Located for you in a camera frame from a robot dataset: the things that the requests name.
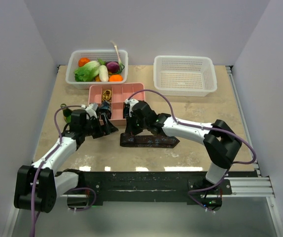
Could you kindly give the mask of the brown patterned tie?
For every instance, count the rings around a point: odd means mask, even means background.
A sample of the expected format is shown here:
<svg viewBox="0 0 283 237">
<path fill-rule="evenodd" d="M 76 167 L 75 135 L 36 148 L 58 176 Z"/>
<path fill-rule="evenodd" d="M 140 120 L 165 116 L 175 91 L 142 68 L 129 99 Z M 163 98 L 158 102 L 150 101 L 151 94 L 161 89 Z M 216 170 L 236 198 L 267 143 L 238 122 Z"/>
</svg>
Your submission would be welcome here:
<svg viewBox="0 0 283 237">
<path fill-rule="evenodd" d="M 132 135 L 121 133 L 120 146 L 129 148 L 174 148 L 179 143 L 176 137 L 162 135 Z"/>
</svg>

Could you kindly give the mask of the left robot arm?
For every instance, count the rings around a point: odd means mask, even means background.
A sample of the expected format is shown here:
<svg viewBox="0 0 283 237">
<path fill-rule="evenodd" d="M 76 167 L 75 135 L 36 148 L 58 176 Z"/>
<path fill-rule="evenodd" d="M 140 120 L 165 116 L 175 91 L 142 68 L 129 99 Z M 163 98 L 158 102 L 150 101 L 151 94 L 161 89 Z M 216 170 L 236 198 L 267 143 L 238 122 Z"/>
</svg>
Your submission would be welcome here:
<svg viewBox="0 0 283 237">
<path fill-rule="evenodd" d="M 104 113 L 77 109 L 72 111 L 66 129 L 59 134 L 55 145 L 30 166 L 23 165 L 17 172 L 14 206 L 18 209 L 50 212 L 56 198 L 69 190 L 82 193 L 86 182 L 75 173 L 56 176 L 61 165 L 85 141 L 85 138 L 100 138 L 118 131 Z"/>
</svg>

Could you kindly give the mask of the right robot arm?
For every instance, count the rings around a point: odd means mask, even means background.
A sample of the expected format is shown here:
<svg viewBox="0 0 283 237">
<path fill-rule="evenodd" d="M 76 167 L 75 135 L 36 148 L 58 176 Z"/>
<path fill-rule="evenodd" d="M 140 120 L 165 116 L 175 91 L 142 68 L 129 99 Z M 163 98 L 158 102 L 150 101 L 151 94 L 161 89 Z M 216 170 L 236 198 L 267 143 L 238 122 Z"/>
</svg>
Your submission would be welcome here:
<svg viewBox="0 0 283 237">
<path fill-rule="evenodd" d="M 205 146 L 211 164 L 203 187 L 209 194 L 221 188 L 220 180 L 242 146 L 230 127 L 219 119 L 214 123 L 174 119 L 170 114 L 155 113 L 145 101 L 136 99 L 125 100 L 123 116 L 127 121 L 125 132 L 132 135 L 148 130 L 153 135 L 183 138 Z"/>
</svg>

